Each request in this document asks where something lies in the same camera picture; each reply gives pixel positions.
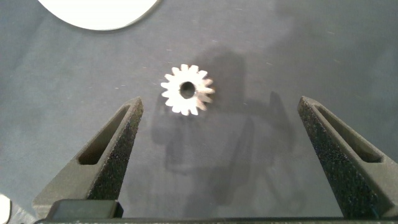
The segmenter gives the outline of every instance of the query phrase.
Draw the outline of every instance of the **white disc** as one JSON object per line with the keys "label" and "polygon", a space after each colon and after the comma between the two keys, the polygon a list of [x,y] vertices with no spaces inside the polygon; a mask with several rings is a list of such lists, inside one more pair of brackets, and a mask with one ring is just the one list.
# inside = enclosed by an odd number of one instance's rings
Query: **white disc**
{"label": "white disc", "polygon": [[61,20],[91,30],[115,30],[140,19],[159,0],[39,0]]}
{"label": "white disc", "polygon": [[0,224],[8,222],[11,213],[11,201],[6,196],[0,194]]}

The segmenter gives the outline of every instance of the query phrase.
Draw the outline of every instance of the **dark gray surface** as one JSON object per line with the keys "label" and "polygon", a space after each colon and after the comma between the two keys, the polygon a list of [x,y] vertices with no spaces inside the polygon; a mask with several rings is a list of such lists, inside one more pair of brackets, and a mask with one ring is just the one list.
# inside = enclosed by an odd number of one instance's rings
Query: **dark gray surface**
{"label": "dark gray surface", "polygon": [[[2,0],[0,192],[33,212],[56,173],[141,96],[125,217],[340,216],[297,104],[318,100],[398,160],[397,13],[395,0],[167,0],[133,26],[93,32],[38,2]],[[215,81],[198,117],[159,97],[181,63]]]}

